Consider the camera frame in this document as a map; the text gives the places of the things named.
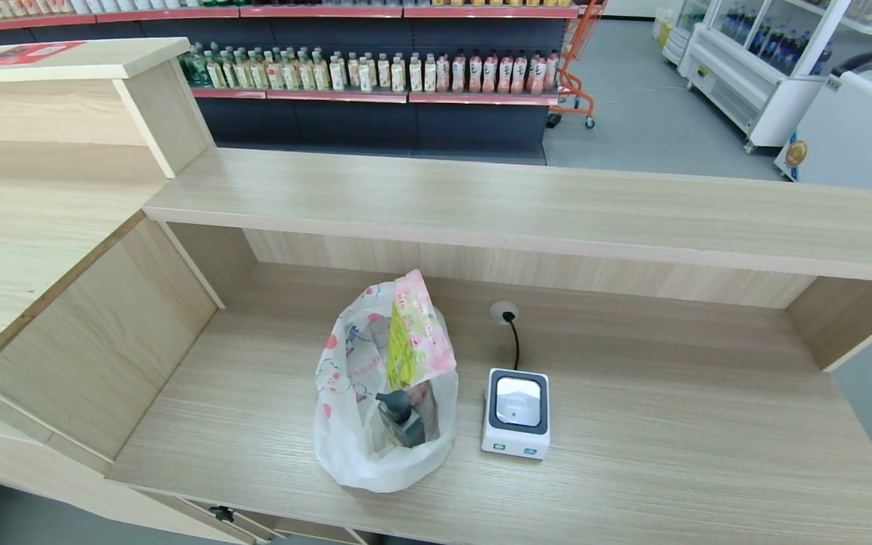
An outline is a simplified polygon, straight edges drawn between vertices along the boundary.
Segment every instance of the gray floor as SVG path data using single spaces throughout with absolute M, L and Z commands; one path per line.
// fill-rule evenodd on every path
M 772 151 L 746 155 L 740 131 L 702 96 L 686 91 L 663 62 L 644 22 L 602 21 L 575 72 L 598 101 L 596 127 L 565 115 L 544 138 L 553 166 L 751 177 L 781 182 Z M 872 440 L 872 345 L 834 373 Z M 114 523 L 41 497 L 0 487 L 0 545 L 208 545 Z M 292 538 L 294 545 L 321 544 Z

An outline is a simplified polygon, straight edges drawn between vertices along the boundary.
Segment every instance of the refrigerator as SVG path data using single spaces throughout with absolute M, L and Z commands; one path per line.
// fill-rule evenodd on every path
M 794 182 L 872 189 L 872 53 L 833 69 L 785 144 L 775 162 Z
M 744 134 L 779 148 L 838 61 L 872 51 L 872 0 L 714 0 L 678 65 Z

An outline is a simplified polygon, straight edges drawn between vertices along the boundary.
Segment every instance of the glass door fridge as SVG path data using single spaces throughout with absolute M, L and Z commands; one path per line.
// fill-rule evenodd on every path
M 834 65 L 872 51 L 872 0 L 716 0 L 678 72 L 746 135 L 781 146 Z
M 713 0 L 685 0 L 678 11 L 678 20 L 675 21 L 674 28 L 668 34 L 668 41 L 665 41 L 665 47 L 662 48 L 662 55 L 668 62 L 675 66 L 681 62 L 682 55 L 685 55 L 685 48 L 688 46 L 688 40 L 692 37 L 692 31 L 695 30 L 695 25 L 705 20 L 705 16 L 709 12 L 709 3 Z

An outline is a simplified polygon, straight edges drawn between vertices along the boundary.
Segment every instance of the black cable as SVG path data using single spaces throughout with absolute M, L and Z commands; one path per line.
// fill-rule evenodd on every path
M 509 324 L 509 328 L 513 331 L 513 344 L 516 345 L 516 357 L 513 359 L 513 370 L 517 370 L 520 366 L 520 337 L 516 334 L 516 325 L 513 325 L 513 320 L 516 319 L 516 316 L 509 311 L 503 313 L 503 319 L 506 323 Z

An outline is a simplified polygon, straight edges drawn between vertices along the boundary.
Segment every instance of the checkout counter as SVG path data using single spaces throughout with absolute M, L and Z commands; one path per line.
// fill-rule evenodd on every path
M 216 148 L 186 49 L 0 66 L 0 482 L 232 543 L 872 543 L 872 445 L 829 373 L 872 342 L 872 191 Z M 314 369 L 414 268 L 456 442 L 407 490 L 346 489 Z M 550 377 L 543 462 L 480 449 L 499 300 Z

